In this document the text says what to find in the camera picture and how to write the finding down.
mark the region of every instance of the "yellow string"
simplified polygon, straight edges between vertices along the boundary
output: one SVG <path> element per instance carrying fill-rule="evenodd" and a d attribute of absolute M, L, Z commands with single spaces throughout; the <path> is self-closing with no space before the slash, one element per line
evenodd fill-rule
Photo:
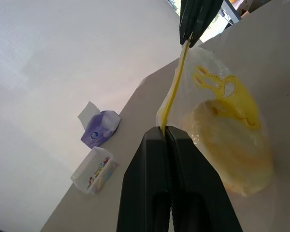
<path fill-rule="evenodd" d="M 175 95 L 176 95 L 176 92 L 177 92 L 177 89 L 178 89 L 178 85 L 179 85 L 179 81 L 180 81 L 180 78 L 182 76 L 182 72 L 183 72 L 183 67 L 184 67 L 184 61 L 185 61 L 185 58 L 186 58 L 186 53 L 187 53 L 187 50 L 189 48 L 189 45 L 190 45 L 190 41 L 185 41 L 184 45 L 183 45 L 183 49 L 182 49 L 182 52 L 180 54 L 180 58 L 179 58 L 179 63 L 178 63 L 178 66 L 177 66 L 177 70 L 176 70 L 176 74 L 175 74 L 175 85 L 172 84 L 171 88 L 172 89 L 172 92 L 171 92 L 171 96 L 164 108 L 164 111 L 162 113 L 162 124 L 161 124 L 161 130 L 162 130 L 162 133 L 163 135 L 165 136 L 165 127 L 166 127 L 166 124 L 167 124 L 167 121 L 168 121 L 168 115 L 169 115 L 169 112 L 170 112 L 170 109 L 171 109 L 171 106 L 173 104 L 173 101 L 174 101 L 174 98 L 175 98 Z"/>

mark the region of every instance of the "clear plastic bag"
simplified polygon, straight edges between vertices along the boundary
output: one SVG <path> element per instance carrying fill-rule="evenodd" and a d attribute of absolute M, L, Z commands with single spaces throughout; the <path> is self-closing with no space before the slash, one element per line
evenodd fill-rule
<path fill-rule="evenodd" d="M 226 189 L 244 196 L 269 185 L 273 161 L 258 106 L 213 53 L 183 45 L 156 124 L 186 131 Z"/>

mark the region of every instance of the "white table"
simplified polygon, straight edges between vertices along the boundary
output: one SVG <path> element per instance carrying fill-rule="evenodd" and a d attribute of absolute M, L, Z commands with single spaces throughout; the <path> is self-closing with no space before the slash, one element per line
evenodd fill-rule
<path fill-rule="evenodd" d="M 229 197 L 245 232 L 290 232 L 290 0 L 272 0 L 202 45 L 214 51 L 250 89 L 264 118 L 275 157 L 271 187 L 251 198 Z M 122 178 L 171 85 L 177 61 L 150 75 L 103 145 L 119 167 L 96 197 L 71 186 L 43 232 L 116 231 Z"/>

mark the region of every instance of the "yellow print on bag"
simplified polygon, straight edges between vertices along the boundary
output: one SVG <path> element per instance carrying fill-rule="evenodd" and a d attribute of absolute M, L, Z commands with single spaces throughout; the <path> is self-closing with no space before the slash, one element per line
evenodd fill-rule
<path fill-rule="evenodd" d="M 229 75 L 221 80 L 218 75 L 210 74 L 206 68 L 197 65 L 192 80 L 198 87 L 208 88 L 215 94 L 221 107 L 213 107 L 211 109 L 213 114 L 233 117 L 251 129 L 261 128 L 258 106 L 236 76 Z M 233 86 L 234 90 L 226 96 L 227 85 Z"/>

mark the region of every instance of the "bread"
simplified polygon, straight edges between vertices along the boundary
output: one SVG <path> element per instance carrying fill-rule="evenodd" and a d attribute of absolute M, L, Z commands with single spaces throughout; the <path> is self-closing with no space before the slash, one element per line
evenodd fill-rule
<path fill-rule="evenodd" d="M 182 129 L 216 169 L 225 188 L 244 196 L 269 185 L 273 161 L 261 129 L 249 129 L 235 117 L 221 116 L 223 104 L 205 101 L 182 121 Z"/>

